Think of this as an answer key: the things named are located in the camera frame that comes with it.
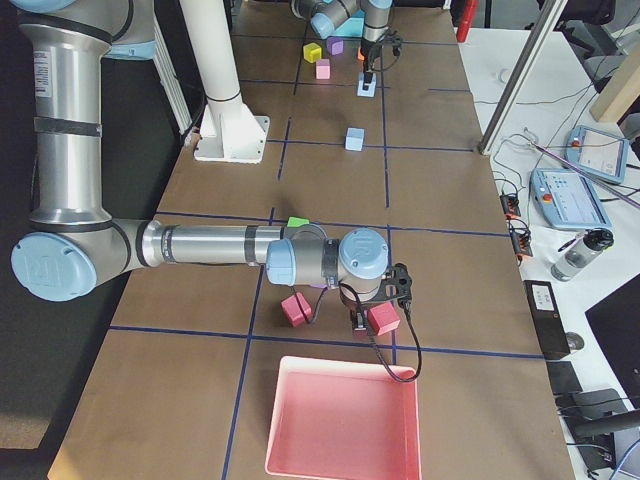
blue cable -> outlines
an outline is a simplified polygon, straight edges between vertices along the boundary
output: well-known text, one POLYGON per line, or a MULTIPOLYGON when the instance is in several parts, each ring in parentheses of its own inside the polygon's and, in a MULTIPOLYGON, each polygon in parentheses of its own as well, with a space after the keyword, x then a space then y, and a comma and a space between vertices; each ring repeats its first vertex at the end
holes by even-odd
POLYGON ((622 456, 622 458, 620 459, 620 463, 618 464, 618 466, 616 467, 616 469, 613 471, 613 473, 611 474, 611 476, 609 477, 609 480, 613 480, 613 477, 615 477, 619 472, 620 469, 622 468, 622 465, 624 464, 624 462, 627 460, 627 458, 629 458, 629 456, 631 455, 631 452, 633 452, 633 450, 640 445, 640 438, 638 440, 636 440, 633 445, 631 445, 629 448, 627 448, 627 451, 624 452, 624 455, 622 456))

pink cube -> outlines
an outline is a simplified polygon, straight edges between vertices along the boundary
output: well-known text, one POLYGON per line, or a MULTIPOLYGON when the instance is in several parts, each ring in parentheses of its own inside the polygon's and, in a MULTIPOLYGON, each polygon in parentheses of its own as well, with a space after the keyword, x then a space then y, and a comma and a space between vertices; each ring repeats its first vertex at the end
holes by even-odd
POLYGON ((344 52, 344 42, 339 37, 329 37, 327 39, 327 50, 331 55, 340 55, 344 52))
POLYGON ((297 327, 306 322, 307 318, 311 318, 311 306, 300 292, 291 295, 289 298, 280 302, 284 315, 289 320, 292 327, 297 327))
POLYGON ((367 320, 376 335, 383 335, 400 326, 400 317, 391 302, 385 302, 369 309, 367 320))
POLYGON ((318 80, 331 78, 331 64, 329 63, 329 59, 322 58, 316 62, 316 78, 318 80))

blue tablet device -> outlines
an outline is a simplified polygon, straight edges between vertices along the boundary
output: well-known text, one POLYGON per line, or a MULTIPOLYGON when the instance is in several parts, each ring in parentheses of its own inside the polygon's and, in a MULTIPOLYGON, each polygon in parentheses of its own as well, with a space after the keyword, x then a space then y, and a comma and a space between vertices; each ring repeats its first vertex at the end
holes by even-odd
POLYGON ((629 140, 581 125, 569 133, 565 158, 609 183, 624 181, 629 140))
POLYGON ((612 228, 592 183, 576 172, 537 168, 531 172, 531 192, 553 228, 612 228))

white table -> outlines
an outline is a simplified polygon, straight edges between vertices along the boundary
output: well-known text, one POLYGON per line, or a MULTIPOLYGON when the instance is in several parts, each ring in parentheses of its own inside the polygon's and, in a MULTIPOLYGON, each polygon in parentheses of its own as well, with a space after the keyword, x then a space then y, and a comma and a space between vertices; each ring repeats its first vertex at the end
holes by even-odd
MULTIPOLYGON (((529 32, 526 31, 515 30, 471 29, 467 42, 460 45, 467 79, 476 102, 476 113, 483 131, 489 123, 495 104, 477 102, 499 100, 510 69, 515 65, 528 34, 529 32)), ((547 40, 517 102, 553 101, 572 95, 589 85, 589 78, 563 35, 554 32, 547 40)), ((540 144, 562 145, 583 107, 595 99, 595 93, 595 90, 589 87, 584 96, 581 92, 579 95, 556 103, 516 105, 499 139, 502 141, 509 135, 523 133, 526 127, 539 138, 540 144), (567 117, 569 119, 553 138, 560 124, 567 117)), ((584 110, 578 124, 620 135, 617 125, 597 123, 589 113, 588 107, 584 110)), ((518 137, 512 140, 519 144, 525 142, 518 137)), ((494 151, 499 145, 500 142, 497 142, 494 151)), ((553 151, 560 155, 563 153, 560 149, 553 151)), ((534 258, 523 262, 521 276, 523 279, 550 281, 565 331, 576 332, 585 340, 586 346, 583 350, 565 358, 572 362, 584 391, 614 388, 625 397, 618 379, 591 332, 585 311, 640 273, 640 211, 621 201, 605 203, 605 209, 614 226, 615 246, 570 282, 563 283, 555 280, 549 269, 560 256, 557 249, 573 238, 575 232, 560 232, 549 228, 529 197, 527 188, 529 175, 539 156, 530 149, 517 148, 509 143, 502 145, 497 156, 498 161, 520 172, 523 179, 522 185, 525 187, 520 192, 520 207, 523 219, 531 227, 534 258)), ((629 163, 638 164, 638 159, 632 152, 630 152, 629 163)), ((519 185, 515 173, 495 162, 492 162, 492 166, 494 170, 501 171, 509 180, 519 185)), ((540 160, 538 166, 560 168, 557 162, 546 156, 540 160)), ((497 183, 498 189, 501 188, 502 183, 497 183)), ((640 185, 640 171, 628 169, 624 184, 640 185)), ((511 187, 506 185, 505 191, 511 191, 511 187)), ((598 193, 600 198, 610 198, 606 192, 598 190, 598 193)), ((569 449, 576 478, 586 479, 585 466, 577 449, 575 447, 569 447, 569 449)))

black chair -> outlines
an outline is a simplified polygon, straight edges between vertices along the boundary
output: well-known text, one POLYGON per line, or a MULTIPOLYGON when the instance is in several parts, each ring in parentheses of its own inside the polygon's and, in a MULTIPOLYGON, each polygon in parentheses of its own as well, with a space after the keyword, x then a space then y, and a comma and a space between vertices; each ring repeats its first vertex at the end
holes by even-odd
MULTIPOLYGON (((539 8, 542 8, 544 0, 537 0, 539 8)), ((579 20, 589 25, 605 25, 613 20, 616 11, 616 0, 569 0, 560 15, 560 20, 555 31, 562 32, 567 42, 584 48, 587 53, 584 58, 593 55, 595 49, 588 43, 577 38, 573 32, 574 27, 568 27, 570 20, 579 20)))

